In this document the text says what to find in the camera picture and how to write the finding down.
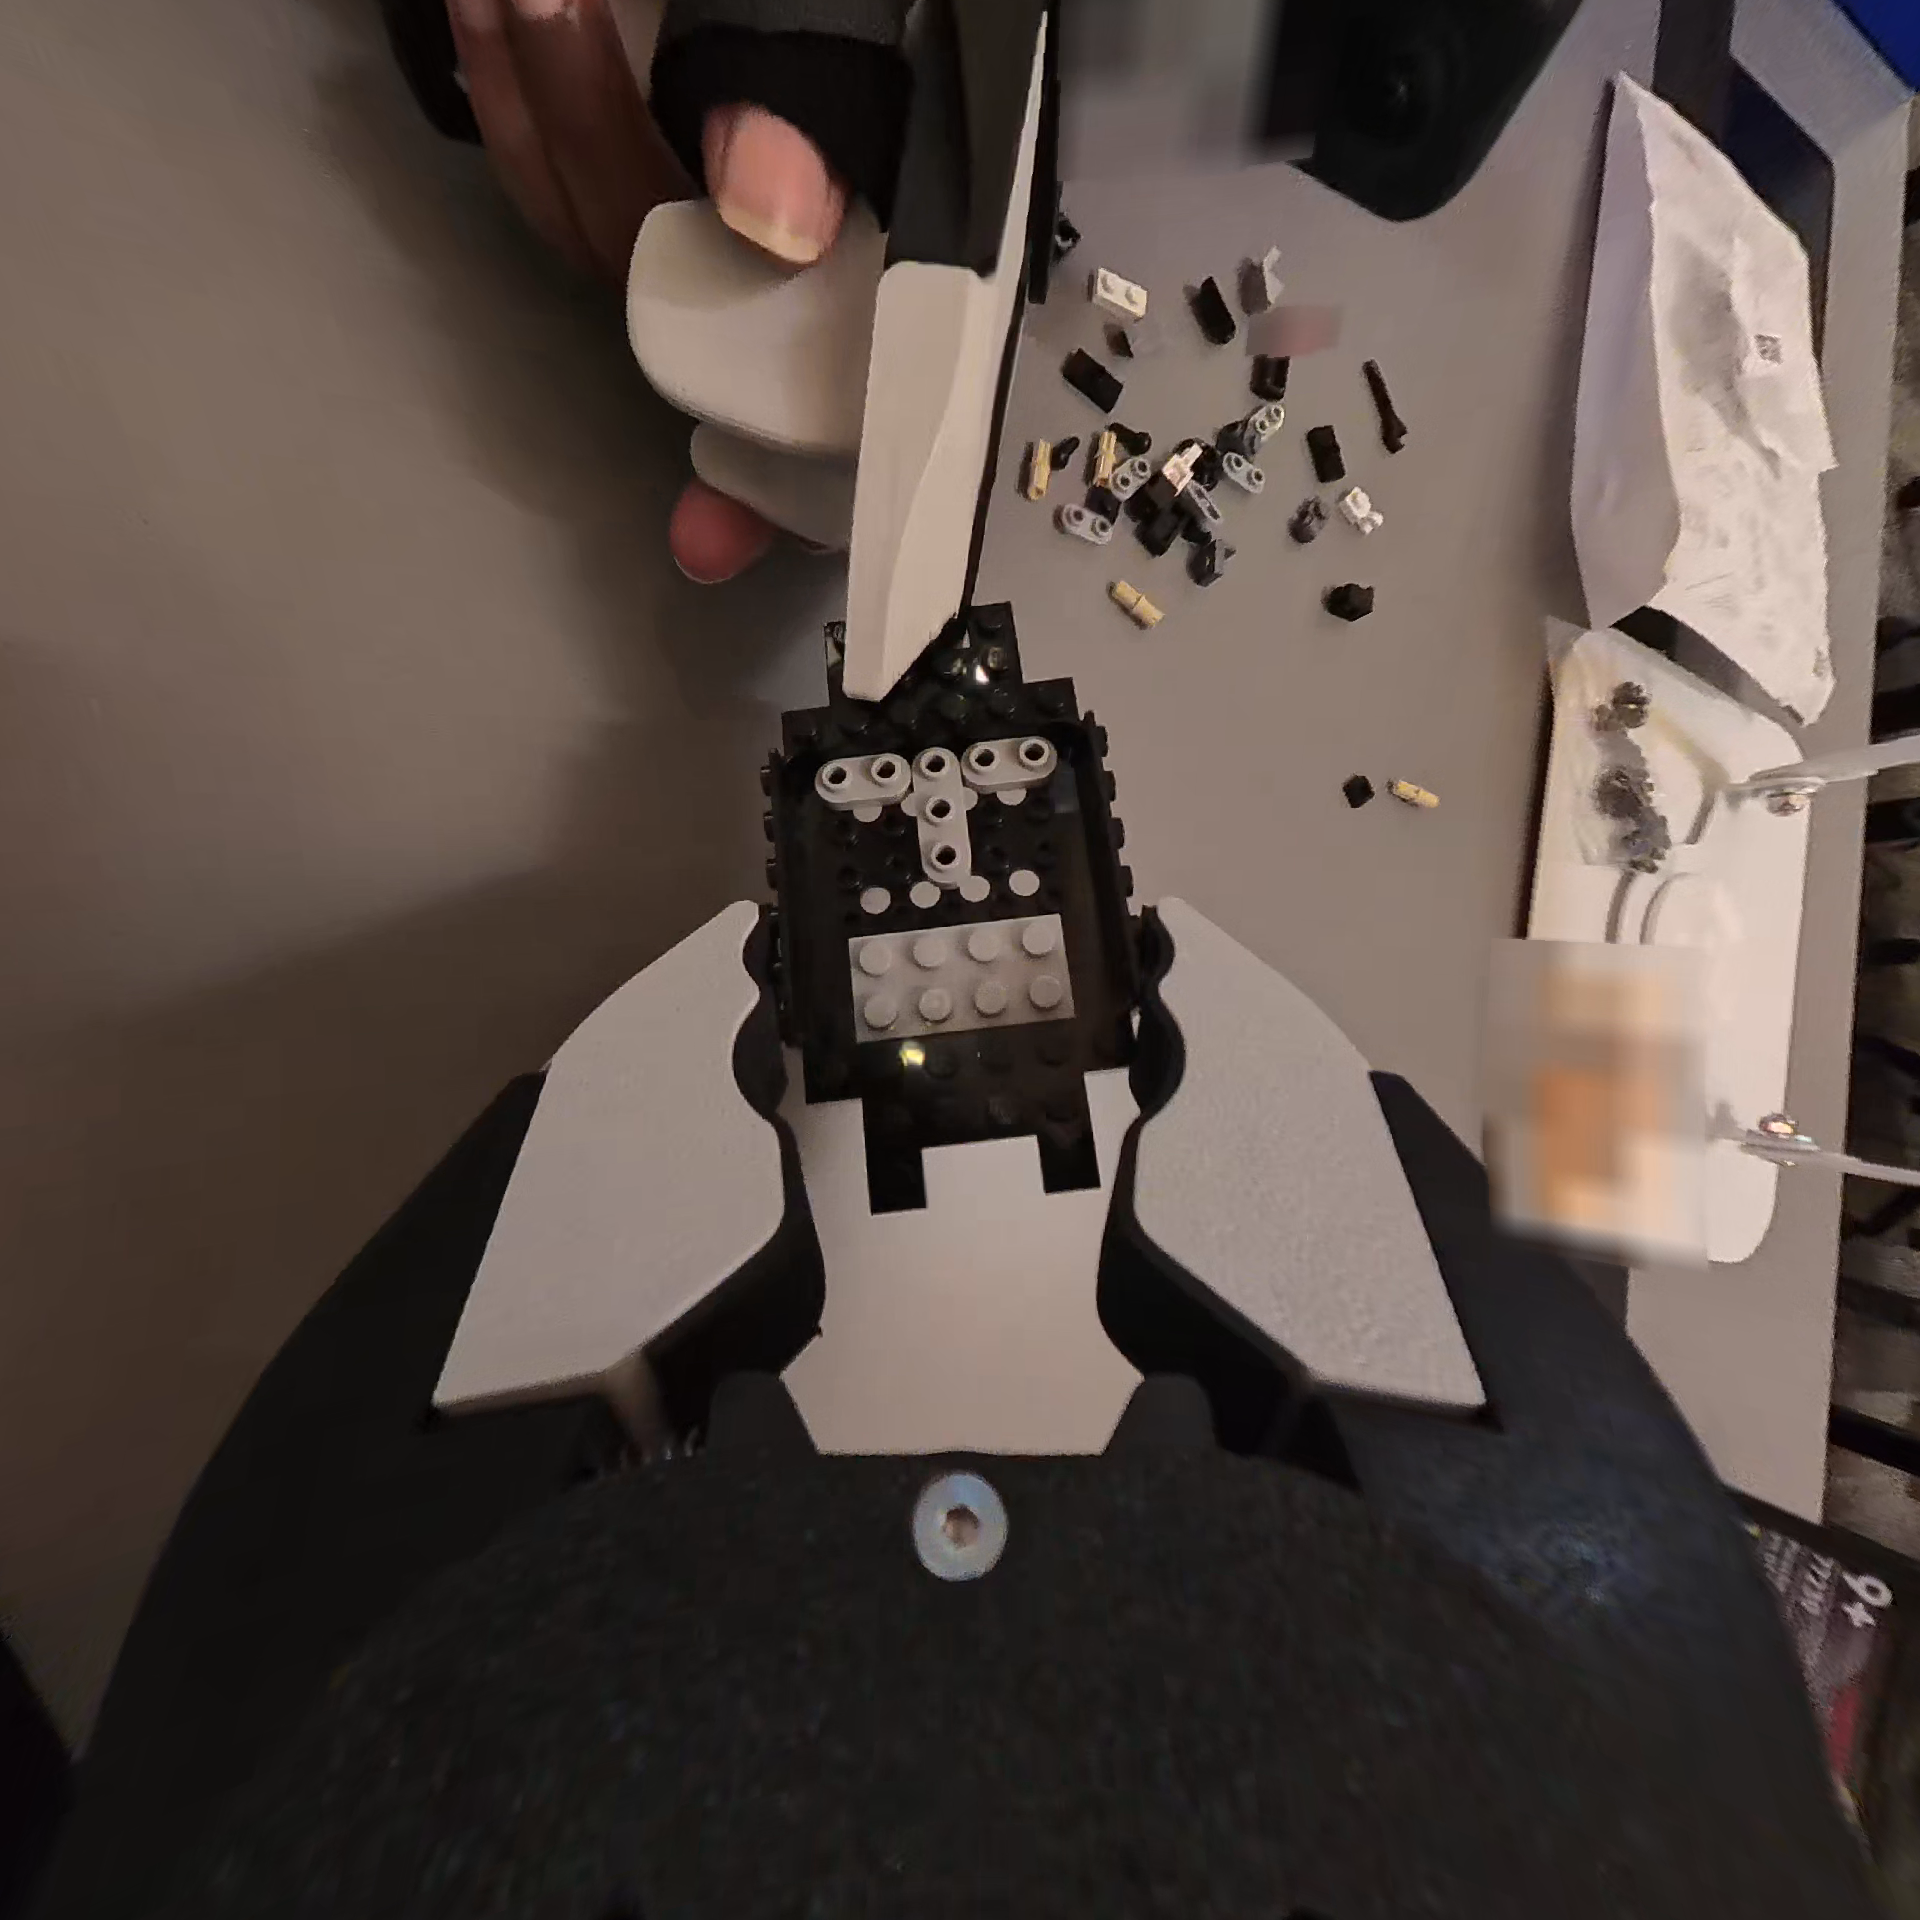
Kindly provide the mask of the toy car box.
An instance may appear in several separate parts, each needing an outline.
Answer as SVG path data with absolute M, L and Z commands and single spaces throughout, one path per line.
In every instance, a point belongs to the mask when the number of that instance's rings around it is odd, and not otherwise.
M 1918 1915 L 1918 1567 L 1738 1498 L 1884 1913 Z

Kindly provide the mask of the grey desk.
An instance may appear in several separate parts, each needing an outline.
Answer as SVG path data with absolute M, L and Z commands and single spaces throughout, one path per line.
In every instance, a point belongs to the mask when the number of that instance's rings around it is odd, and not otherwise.
M 1177 897 L 1481 1146 L 1519 917 L 1614 78 L 1583 5 L 1478 177 L 1381 225 L 1268 166 L 1067 195 L 1156 291 L 1279 243 L 1294 423 L 1382 533 L 1213 592 L 991 493 L 979 592 L 1110 730 Z M 621 303 L 399 81 L 375 5 L 5 5 L 5 1632 L 82 1752 L 254 1383 L 516 1074 L 762 899 L 756 771 L 846 565 L 668 557 L 689 421 Z M 1351 776 L 1375 800 L 1348 810 Z M 1385 785 L 1429 786 L 1438 810 Z

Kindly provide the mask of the pile of small brick pieces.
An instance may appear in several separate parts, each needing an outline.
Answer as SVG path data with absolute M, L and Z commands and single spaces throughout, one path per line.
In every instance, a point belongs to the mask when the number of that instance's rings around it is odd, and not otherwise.
M 1082 435 L 1036 435 L 1023 446 L 1019 495 L 1052 506 L 1060 538 L 1116 560 L 1177 559 L 1196 591 L 1219 585 L 1236 568 L 1243 522 L 1266 497 L 1284 498 L 1294 479 L 1303 497 L 1273 529 L 1286 552 L 1305 554 L 1347 529 L 1351 544 L 1385 526 L 1378 493 L 1361 470 L 1361 435 L 1335 419 L 1290 414 L 1301 365 L 1332 358 L 1347 334 L 1347 307 L 1297 298 L 1303 258 L 1268 245 L 1231 264 L 1231 274 L 1150 282 L 1090 262 L 1083 343 L 1063 353 L 1063 387 L 1087 408 Z M 1122 406 L 1145 408 L 1142 369 L 1171 345 L 1205 353 L 1231 414 L 1189 431 L 1156 431 Z M 1286 433 L 1299 426 L 1299 449 Z

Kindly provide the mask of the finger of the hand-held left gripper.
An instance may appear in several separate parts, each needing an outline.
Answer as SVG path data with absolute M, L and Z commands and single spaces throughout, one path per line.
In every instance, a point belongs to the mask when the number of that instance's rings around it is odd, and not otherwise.
M 970 600 L 1049 178 L 1047 16 L 913 16 L 847 552 L 844 694 L 883 702 Z

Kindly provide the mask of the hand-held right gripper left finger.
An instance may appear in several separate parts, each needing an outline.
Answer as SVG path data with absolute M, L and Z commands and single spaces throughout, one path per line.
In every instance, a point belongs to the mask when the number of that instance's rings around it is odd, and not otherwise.
M 785 1375 L 825 1320 L 785 1088 L 770 920 L 732 903 L 549 1061 L 434 1409 L 702 1421 Z

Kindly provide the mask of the black brick plate assembly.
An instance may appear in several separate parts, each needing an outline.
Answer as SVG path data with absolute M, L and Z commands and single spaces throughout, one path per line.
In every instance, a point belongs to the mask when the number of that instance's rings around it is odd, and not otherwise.
M 926 1155 L 1029 1138 L 1047 1194 L 1097 1187 L 1087 1085 L 1129 1066 L 1137 1043 L 1137 885 L 1109 736 L 1070 680 L 1023 673 L 1007 602 L 955 615 L 878 704 L 844 694 L 846 639 L 827 639 L 822 704 L 788 712 L 762 767 L 772 925 L 772 991 L 782 1043 L 812 1106 L 854 1104 L 871 1210 L 926 1203 Z M 931 883 L 903 806 L 875 824 L 820 802 L 829 760 L 918 757 L 1003 736 L 1045 736 L 1053 778 L 981 797 L 967 816 L 974 874 Z M 959 1039 L 862 1046 L 853 1031 L 846 943 L 862 933 L 943 929 L 1060 915 L 1074 1018 Z

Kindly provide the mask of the clear bag of pieces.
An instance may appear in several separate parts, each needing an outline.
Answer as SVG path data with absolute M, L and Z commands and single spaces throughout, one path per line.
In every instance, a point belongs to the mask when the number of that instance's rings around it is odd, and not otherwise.
M 1707 843 L 1739 783 L 1799 762 L 1788 730 L 1617 629 L 1551 619 L 1545 654 L 1534 920 L 1559 883 L 1668 874 Z

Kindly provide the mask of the torn white paper bag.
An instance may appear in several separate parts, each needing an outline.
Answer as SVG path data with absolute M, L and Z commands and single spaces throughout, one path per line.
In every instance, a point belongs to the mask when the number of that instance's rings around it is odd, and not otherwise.
M 1570 472 L 1590 627 L 1663 614 L 1814 723 L 1836 691 L 1833 467 L 1803 245 L 1677 110 L 1617 77 Z

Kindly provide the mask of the light grey brick plate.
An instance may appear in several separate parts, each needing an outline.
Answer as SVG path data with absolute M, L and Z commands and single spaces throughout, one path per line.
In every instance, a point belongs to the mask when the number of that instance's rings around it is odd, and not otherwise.
M 846 943 L 854 1043 L 1001 1033 L 1074 1018 L 1060 915 L 862 933 Z

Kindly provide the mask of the person's left hand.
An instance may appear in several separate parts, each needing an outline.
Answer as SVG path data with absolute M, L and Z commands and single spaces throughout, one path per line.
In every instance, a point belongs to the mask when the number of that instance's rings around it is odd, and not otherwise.
M 659 2 L 447 2 L 453 56 L 495 182 L 575 273 L 619 291 L 645 217 L 698 190 L 743 243 L 799 273 L 847 216 L 847 185 L 790 125 L 714 110 L 685 167 L 650 106 Z

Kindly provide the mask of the light grey long link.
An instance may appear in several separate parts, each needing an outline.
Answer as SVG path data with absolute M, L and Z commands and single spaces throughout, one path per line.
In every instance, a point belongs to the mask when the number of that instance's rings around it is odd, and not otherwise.
M 971 879 L 970 814 L 975 802 L 964 763 L 941 749 L 913 762 L 903 813 L 918 832 L 918 855 L 931 883 L 955 890 Z

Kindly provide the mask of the white book stand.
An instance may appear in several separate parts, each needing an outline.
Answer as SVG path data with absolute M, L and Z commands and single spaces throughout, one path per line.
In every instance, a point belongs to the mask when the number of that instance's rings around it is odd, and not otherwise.
M 1791 1121 L 1813 802 L 1915 767 L 1915 736 L 1739 783 L 1663 877 L 1551 888 L 1494 966 L 1489 1138 L 1526 1232 L 1626 1264 L 1738 1264 L 1779 1174 L 1875 1167 Z

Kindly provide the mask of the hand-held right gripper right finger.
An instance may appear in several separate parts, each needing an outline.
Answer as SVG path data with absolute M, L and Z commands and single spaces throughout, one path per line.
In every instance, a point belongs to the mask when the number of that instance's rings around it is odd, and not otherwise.
M 1097 1313 L 1217 1414 L 1290 1390 L 1478 1414 L 1485 1397 L 1372 1069 L 1301 987 L 1182 899 L 1142 917 Z

